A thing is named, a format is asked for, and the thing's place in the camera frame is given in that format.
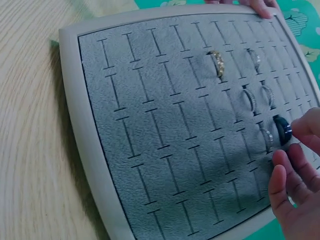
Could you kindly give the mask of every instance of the wood grain surface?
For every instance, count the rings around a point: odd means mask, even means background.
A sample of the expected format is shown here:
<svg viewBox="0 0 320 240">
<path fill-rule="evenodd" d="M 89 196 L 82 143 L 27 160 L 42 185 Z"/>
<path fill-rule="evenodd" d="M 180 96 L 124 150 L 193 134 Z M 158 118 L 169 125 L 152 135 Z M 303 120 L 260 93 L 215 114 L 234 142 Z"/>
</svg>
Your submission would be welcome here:
<svg viewBox="0 0 320 240">
<path fill-rule="evenodd" d="M 66 105 L 58 29 L 133 0 L 0 0 L 0 240 L 107 240 Z"/>
</svg>

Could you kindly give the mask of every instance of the gray velvet tray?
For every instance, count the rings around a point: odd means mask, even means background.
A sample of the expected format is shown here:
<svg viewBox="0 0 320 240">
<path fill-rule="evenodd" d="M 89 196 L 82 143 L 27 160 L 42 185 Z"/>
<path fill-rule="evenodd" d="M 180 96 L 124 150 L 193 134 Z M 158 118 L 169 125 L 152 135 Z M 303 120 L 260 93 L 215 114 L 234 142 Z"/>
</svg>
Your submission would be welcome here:
<svg viewBox="0 0 320 240">
<path fill-rule="evenodd" d="M 78 46 L 105 162 L 137 240 L 207 240 L 269 208 L 281 148 L 273 116 L 291 122 L 319 105 L 278 17 L 161 17 L 81 34 Z M 247 49 L 259 54 L 258 70 Z M 223 81 L 211 50 L 224 59 Z"/>
</svg>

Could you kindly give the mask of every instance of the diamond ring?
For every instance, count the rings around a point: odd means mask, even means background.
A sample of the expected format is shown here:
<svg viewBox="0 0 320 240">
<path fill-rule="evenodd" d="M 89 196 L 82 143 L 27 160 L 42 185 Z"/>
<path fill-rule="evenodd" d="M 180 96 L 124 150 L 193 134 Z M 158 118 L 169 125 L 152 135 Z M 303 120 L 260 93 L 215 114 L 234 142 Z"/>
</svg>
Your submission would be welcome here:
<svg viewBox="0 0 320 240">
<path fill-rule="evenodd" d="M 225 63 L 221 53 L 215 50 L 209 51 L 207 55 L 213 55 L 216 59 L 216 74 L 218 78 L 222 78 L 225 73 Z"/>
</svg>

